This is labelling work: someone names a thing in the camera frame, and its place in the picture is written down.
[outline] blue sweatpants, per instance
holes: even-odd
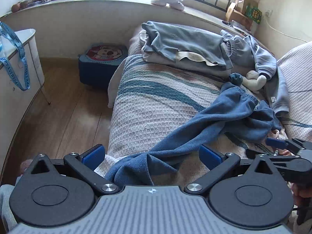
[[[257,104],[254,96],[227,82],[222,85],[220,95],[211,106],[171,132],[149,152],[121,159],[112,166],[105,178],[119,187],[153,185],[151,175],[178,171],[191,152],[226,132],[258,143],[270,130],[281,130],[281,127],[265,101]]]

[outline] electrical outlet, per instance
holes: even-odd
[[[267,10],[266,11],[266,16],[271,17],[273,10]]]

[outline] storage box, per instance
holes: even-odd
[[[247,6],[250,6],[251,8],[257,8],[258,3],[255,0],[236,0],[236,10],[241,12],[242,14],[246,14],[246,8]]]
[[[229,8],[227,9],[227,13],[225,15],[226,21],[236,21],[238,23],[240,23],[241,25],[245,26],[246,29],[248,31],[250,31],[251,26],[252,26],[252,19],[246,17],[245,15],[243,15],[242,13],[240,13],[239,11],[235,10],[236,4],[235,3],[231,3]]]
[[[107,89],[120,63],[128,56],[125,46],[94,44],[79,57],[80,82]]]

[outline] pillow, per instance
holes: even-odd
[[[290,110],[282,118],[289,138],[312,141],[312,42],[290,50],[277,61],[288,87]]]

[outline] power cord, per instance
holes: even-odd
[[[274,31],[277,31],[278,33],[283,34],[283,35],[285,35],[285,36],[287,36],[287,37],[290,37],[290,38],[293,38],[293,39],[296,39],[296,40],[301,40],[301,41],[304,41],[305,43],[308,43],[308,41],[306,41],[306,40],[303,40],[303,39],[300,39],[300,38],[296,38],[296,37],[292,37],[292,36],[289,36],[289,35],[287,35],[287,34],[285,34],[285,33],[282,33],[282,32],[280,32],[280,31],[276,30],[275,28],[273,28],[272,26],[270,26],[270,24],[269,24],[269,22],[268,22],[268,20],[267,20],[266,18],[267,18],[267,12],[266,12],[265,15],[264,15],[264,20],[266,21],[267,25],[268,25],[271,29],[273,29]]]

